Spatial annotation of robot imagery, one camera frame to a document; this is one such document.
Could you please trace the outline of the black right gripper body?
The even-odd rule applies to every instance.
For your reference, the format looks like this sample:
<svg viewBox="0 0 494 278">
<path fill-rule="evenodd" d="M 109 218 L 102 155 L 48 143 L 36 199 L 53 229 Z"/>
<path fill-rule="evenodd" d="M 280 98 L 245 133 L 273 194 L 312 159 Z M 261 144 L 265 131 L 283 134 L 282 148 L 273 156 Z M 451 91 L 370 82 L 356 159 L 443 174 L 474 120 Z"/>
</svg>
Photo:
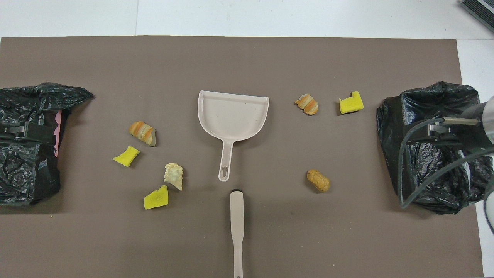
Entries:
<svg viewBox="0 0 494 278">
<path fill-rule="evenodd" d="M 487 148 L 487 136 L 480 119 L 444 117 L 443 124 L 450 127 L 451 133 L 466 149 Z"/>
</svg>

